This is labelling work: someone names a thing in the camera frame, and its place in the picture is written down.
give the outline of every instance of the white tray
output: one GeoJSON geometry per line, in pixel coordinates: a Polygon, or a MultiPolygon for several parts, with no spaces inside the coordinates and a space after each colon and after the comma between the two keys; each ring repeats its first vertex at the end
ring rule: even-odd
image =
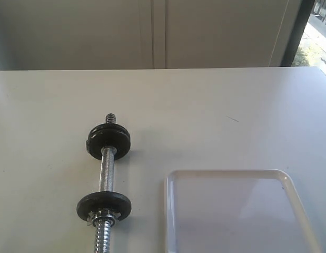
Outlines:
{"type": "Polygon", "coordinates": [[[279,170],[175,171],[166,182],[166,252],[321,252],[279,170]]]}

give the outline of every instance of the tray rim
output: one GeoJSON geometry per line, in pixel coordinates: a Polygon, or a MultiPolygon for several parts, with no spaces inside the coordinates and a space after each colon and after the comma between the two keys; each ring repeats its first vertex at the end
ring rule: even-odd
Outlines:
{"type": "Polygon", "coordinates": [[[310,246],[311,252],[313,253],[322,253],[320,244],[313,232],[311,227],[309,218],[305,212],[301,199],[297,193],[295,185],[291,179],[291,177],[282,170],[272,169],[272,170],[174,170],[170,172],[167,177],[165,178],[164,183],[164,219],[165,219],[165,252],[166,253],[177,253],[177,247],[175,239],[169,239],[169,231],[173,230],[173,237],[175,238],[174,229],[169,229],[169,221],[168,221],[168,196],[170,195],[170,188],[169,184],[172,182],[172,178],[175,177],[177,174],[197,174],[197,173],[221,173],[221,174],[238,174],[238,175],[255,175],[255,174],[266,174],[267,177],[227,177],[226,178],[258,178],[258,179],[276,179],[278,180],[286,193],[286,196],[290,202],[290,205],[293,209],[294,215],[296,216],[298,223],[301,226],[302,233],[304,238],[306,239],[307,243],[310,246]]]}

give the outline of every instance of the dumbbell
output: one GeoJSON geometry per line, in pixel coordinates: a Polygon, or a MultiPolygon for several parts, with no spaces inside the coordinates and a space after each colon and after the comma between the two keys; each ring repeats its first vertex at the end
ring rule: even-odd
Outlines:
{"type": "Polygon", "coordinates": [[[110,229],[131,212],[130,200],[113,191],[115,160],[125,156],[130,149],[130,134],[116,124],[115,114],[109,113],[105,123],[90,131],[86,149],[102,161],[98,192],[83,197],[77,204],[78,216],[96,228],[94,253],[109,253],[110,229]]]}

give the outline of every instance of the plastic tray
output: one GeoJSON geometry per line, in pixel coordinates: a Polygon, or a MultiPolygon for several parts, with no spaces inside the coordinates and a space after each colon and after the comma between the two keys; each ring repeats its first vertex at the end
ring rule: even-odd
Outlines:
{"type": "Polygon", "coordinates": [[[166,181],[166,252],[321,252],[279,170],[175,171],[166,181]]]}

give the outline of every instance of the white tabletop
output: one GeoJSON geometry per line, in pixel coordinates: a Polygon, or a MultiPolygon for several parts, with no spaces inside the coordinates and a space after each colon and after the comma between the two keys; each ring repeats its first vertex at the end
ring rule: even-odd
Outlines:
{"type": "Polygon", "coordinates": [[[89,131],[132,138],[115,191],[132,213],[112,252],[164,252],[173,170],[288,173],[326,252],[326,76],[316,68],[0,72],[0,253],[92,252],[76,204],[97,191],[89,131]]]}

